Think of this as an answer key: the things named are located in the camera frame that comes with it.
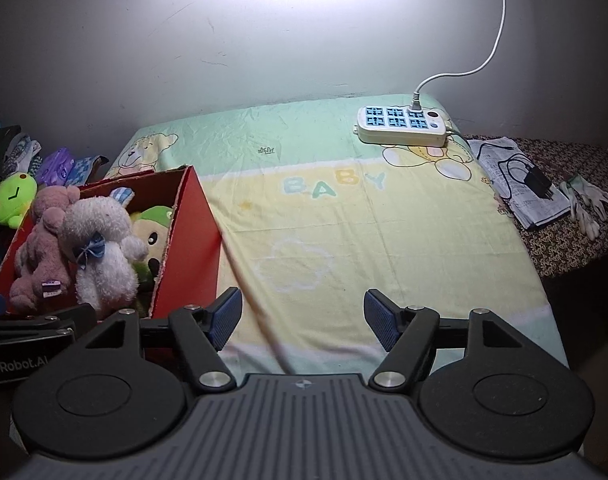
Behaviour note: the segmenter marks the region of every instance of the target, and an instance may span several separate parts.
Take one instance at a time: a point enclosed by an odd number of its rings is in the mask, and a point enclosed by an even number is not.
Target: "green stuffed toy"
[[[142,213],[132,213],[133,234],[143,240],[148,247],[148,256],[143,262],[135,262],[133,267],[138,276],[138,298],[132,304],[140,316],[146,316],[150,306],[155,281],[159,275],[168,231],[171,227],[173,209],[165,205],[156,205]]]
[[[0,182],[0,225],[20,227],[36,193],[37,183],[27,173],[14,173]]]

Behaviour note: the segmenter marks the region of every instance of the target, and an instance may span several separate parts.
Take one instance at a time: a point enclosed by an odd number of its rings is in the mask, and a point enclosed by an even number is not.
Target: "red cardboard box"
[[[216,297],[222,236],[192,166],[177,170],[145,171],[81,187],[81,198],[108,196],[117,187],[130,187],[135,197],[127,210],[144,211],[155,205],[174,209],[168,244],[153,291],[149,314],[166,317],[186,304],[206,306]],[[17,230],[0,268],[0,294],[8,298],[15,279],[15,252],[33,229],[27,215]],[[59,298],[52,310],[75,304],[74,293]]]

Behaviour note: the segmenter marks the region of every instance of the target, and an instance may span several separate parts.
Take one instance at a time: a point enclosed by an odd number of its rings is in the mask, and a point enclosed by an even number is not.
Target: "bed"
[[[608,152],[603,148],[578,142],[513,140],[554,183],[580,174],[608,192]],[[600,236],[594,242],[581,234],[570,216],[535,231],[520,229],[530,259],[545,283],[585,267],[608,262],[608,207],[606,221],[593,214],[590,207],[586,209],[600,224]]]
[[[352,134],[361,106],[410,101],[340,98],[156,124],[110,168],[108,177],[195,167],[222,231],[218,290],[244,295],[221,352],[238,380],[368,378],[385,355],[364,321],[369,288],[444,317],[490,308],[566,364],[537,272],[466,143],[380,146]],[[461,356],[441,350],[434,368]]]

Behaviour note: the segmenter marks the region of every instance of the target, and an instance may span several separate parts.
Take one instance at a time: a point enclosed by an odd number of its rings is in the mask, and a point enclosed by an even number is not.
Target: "plush toy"
[[[71,276],[68,260],[60,251],[57,232],[66,210],[79,200],[75,186],[51,186],[39,191],[31,205],[34,227],[15,253],[15,272],[9,300],[18,314],[40,312],[43,285],[60,282],[61,294],[68,294]]]
[[[144,264],[150,270],[153,278],[159,274],[172,216],[173,209],[165,205],[156,205],[142,213],[130,216],[132,220],[135,218],[133,234],[148,245],[148,257]]]
[[[137,298],[131,307],[138,311],[140,317],[148,316],[148,310],[153,300],[153,289],[168,241],[172,216],[173,209],[164,205],[156,205],[142,213],[137,212],[130,215],[130,220],[133,222],[133,234],[148,247],[148,256],[144,261],[133,263],[139,285]]]
[[[27,173],[14,173],[0,182],[0,225],[20,227],[35,193],[37,183]]]
[[[130,262],[142,261],[148,249],[133,235],[129,214],[118,200],[95,196],[73,204],[58,238],[63,253],[78,264],[79,303],[90,303],[100,317],[129,305],[138,290]]]

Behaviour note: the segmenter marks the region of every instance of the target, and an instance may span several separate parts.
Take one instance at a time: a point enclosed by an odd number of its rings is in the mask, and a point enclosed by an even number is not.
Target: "white power cord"
[[[497,31],[497,37],[495,38],[495,44],[493,46],[491,54],[490,54],[490,56],[488,56],[488,58],[486,59],[486,61],[484,63],[482,63],[480,66],[478,66],[475,70],[470,70],[469,72],[460,72],[460,73],[445,72],[443,74],[432,75],[429,78],[425,79],[424,81],[422,81],[417,86],[417,89],[415,89],[415,92],[413,92],[413,107],[412,107],[412,109],[413,110],[421,110],[422,109],[422,107],[420,106],[420,89],[426,83],[428,83],[430,81],[433,81],[434,79],[437,79],[439,77],[462,77],[462,76],[465,76],[465,75],[471,75],[471,74],[474,74],[475,72],[479,72],[486,65],[488,65],[488,63],[491,61],[491,59],[493,59],[493,56],[495,55],[495,51],[497,50],[497,44],[500,42],[500,37],[502,35],[502,30],[504,28],[504,18],[505,17],[506,17],[506,0],[502,0],[502,19],[500,20],[500,28]]]

